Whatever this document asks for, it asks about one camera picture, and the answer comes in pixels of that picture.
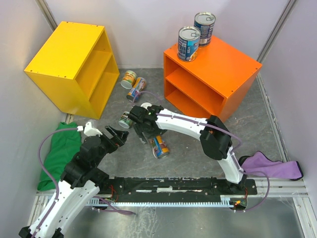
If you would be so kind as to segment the tall orange blue can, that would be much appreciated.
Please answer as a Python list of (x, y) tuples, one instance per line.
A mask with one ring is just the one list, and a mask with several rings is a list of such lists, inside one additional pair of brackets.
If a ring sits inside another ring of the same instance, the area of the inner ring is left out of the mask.
[(170, 151), (163, 140), (163, 138), (158, 135), (152, 139), (149, 139), (149, 143), (152, 147), (152, 152), (155, 158), (160, 159), (166, 157), (170, 154)]

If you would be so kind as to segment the tall blue red can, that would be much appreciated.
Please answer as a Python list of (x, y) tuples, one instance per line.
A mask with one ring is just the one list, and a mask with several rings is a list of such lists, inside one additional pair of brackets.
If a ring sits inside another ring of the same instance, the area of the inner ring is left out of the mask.
[(129, 93), (126, 95), (126, 98), (132, 102), (137, 102), (139, 97), (140, 97), (140, 92), (143, 91), (147, 86), (147, 81), (146, 79), (142, 78), (142, 77), (138, 77), (136, 79), (136, 82), (134, 84), (134, 86), (132, 87), (132, 89), (129, 91)]

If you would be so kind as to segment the orange shelf cabinet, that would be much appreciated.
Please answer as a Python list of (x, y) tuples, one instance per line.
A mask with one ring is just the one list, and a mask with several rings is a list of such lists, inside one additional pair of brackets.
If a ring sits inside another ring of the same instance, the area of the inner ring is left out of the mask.
[(164, 97), (183, 114), (226, 121), (242, 103), (262, 64), (220, 38), (181, 61), (174, 44), (163, 53)]

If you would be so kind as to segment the dark blue can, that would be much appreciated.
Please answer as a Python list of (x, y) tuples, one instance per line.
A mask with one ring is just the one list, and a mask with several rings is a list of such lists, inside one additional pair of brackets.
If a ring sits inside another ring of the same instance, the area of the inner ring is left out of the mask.
[(177, 55), (180, 60), (190, 62), (197, 57), (200, 35), (200, 30), (194, 26), (186, 26), (179, 30)]

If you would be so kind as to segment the blue can pull tab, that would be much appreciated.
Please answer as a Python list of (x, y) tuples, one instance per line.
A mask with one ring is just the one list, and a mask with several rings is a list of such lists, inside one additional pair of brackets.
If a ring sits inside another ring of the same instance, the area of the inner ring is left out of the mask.
[(216, 17), (210, 12), (199, 12), (195, 15), (194, 26), (200, 30), (199, 46), (205, 47), (210, 44)]

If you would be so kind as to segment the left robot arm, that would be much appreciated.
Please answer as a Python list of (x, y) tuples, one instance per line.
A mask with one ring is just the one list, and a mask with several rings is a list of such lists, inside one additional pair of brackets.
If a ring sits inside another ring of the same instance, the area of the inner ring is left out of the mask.
[(109, 175), (98, 169), (106, 154), (113, 153), (123, 146), (128, 131), (116, 130), (106, 126), (112, 135), (93, 128), (91, 123), (73, 127), (73, 131), (84, 132), (86, 138), (69, 163), (66, 164), (60, 180), (56, 181), (49, 171), (43, 171), (55, 185), (53, 197), (49, 200), (38, 219), (30, 226), (23, 227), (22, 238), (62, 238), (80, 211), (98, 193), (109, 189)]

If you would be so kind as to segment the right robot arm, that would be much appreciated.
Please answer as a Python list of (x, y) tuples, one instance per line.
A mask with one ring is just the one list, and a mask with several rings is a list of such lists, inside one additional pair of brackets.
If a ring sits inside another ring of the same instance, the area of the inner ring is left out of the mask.
[(134, 129), (143, 143), (169, 131), (179, 132), (200, 141), (206, 156), (216, 160), (222, 168), (227, 188), (238, 194), (245, 189), (246, 175), (238, 164), (232, 138), (241, 140), (229, 132), (217, 116), (193, 118), (174, 113), (162, 106), (133, 106), (128, 117), (134, 122)]

